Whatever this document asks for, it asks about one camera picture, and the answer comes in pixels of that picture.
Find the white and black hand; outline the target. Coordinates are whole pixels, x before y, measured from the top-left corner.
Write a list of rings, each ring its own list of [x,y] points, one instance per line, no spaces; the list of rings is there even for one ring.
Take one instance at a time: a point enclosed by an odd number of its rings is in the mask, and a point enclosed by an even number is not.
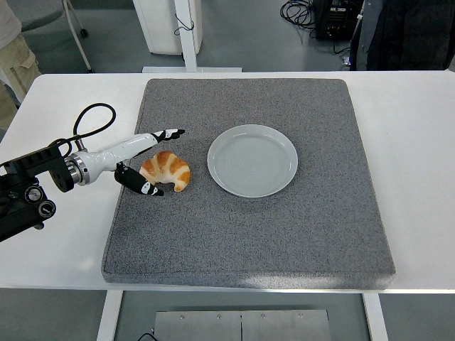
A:
[[[101,173],[112,171],[114,179],[131,191],[142,195],[162,196],[164,194],[162,190],[123,162],[148,151],[162,141],[178,139],[184,133],[183,129],[167,129],[152,134],[137,134],[102,151],[78,151],[69,157],[75,165],[74,182],[78,185],[88,185],[95,182]]]

